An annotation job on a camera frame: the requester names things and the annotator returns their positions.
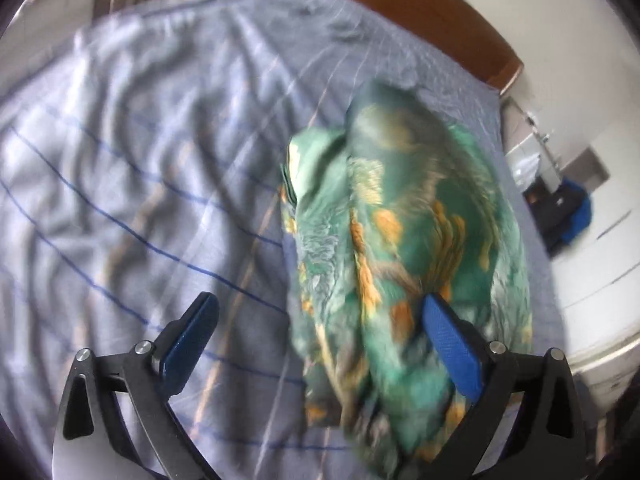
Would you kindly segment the green patterned silk jacket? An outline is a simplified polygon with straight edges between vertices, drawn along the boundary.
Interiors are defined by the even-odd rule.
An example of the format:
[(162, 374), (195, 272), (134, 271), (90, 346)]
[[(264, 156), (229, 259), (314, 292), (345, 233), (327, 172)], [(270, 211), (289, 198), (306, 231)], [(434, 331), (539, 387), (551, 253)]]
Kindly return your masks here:
[(532, 348), (520, 226), (472, 133), (371, 81), (281, 168), (291, 340), (309, 426), (382, 479), (414, 478), (470, 408), (421, 325), (436, 292), (487, 339)]

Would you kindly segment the black and blue hung clothes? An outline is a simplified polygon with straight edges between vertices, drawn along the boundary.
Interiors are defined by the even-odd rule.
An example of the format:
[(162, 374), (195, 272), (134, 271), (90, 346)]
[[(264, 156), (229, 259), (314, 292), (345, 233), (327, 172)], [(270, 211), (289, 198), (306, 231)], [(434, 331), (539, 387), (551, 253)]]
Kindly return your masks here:
[(550, 257), (573, 243), (592, 220), (592, 205), (587, 191), (574, 181), (564, 178), (550, 192), (538, 179), (525, 193), (536, 228)]

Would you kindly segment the white wardrobe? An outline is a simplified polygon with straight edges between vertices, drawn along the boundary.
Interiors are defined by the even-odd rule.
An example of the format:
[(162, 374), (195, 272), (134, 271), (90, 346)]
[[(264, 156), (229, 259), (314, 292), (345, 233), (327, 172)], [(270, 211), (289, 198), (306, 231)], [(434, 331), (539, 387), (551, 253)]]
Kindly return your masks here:
[(589, 228), (552, 271), (568, 362), (607, 411), (639, 366), (639, 136), (610, 129), (591, 149), (608, 180), (591, 194)]

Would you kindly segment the grey white side desk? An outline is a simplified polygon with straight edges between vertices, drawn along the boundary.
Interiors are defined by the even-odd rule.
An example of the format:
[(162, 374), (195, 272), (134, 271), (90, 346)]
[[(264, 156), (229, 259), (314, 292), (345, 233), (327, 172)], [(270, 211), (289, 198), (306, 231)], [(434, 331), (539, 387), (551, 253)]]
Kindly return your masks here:
[(562, 183), (561, 171), (548, 149), (548, 138), (538, 129), (535, 119), (510, 96), (501, 101), (501, 134), (512, 177), (525, 193), (540, 184), (554, 193)]

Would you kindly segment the blue checked bed duvet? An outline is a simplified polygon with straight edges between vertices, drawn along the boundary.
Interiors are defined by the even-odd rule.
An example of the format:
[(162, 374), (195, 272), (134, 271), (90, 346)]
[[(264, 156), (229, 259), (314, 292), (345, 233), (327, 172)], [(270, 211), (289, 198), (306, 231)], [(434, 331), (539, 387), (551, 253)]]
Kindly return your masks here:
[(76, 352), (152, 339), (200, 292), (221, 319), (172, 401), (226, 479), (363, 479), (304, 423), (277, 192), (288, 139), (380, 78), (468, 127), (524, 232), (534, 345), (565, 342), (502, 154), (498, 96), (350, 0), (157, 0), (81, 29), (1, 98), (1, 415), (50, 474)]

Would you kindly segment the brown wooden headboard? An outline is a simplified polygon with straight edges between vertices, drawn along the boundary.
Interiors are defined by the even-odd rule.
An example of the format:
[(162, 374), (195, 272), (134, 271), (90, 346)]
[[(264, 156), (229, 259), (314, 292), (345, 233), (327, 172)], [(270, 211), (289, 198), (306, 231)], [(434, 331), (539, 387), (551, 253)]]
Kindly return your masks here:
[(465, 0), (354, 0), (453, 58), (475, 78), (506, 94), (524, 63)]

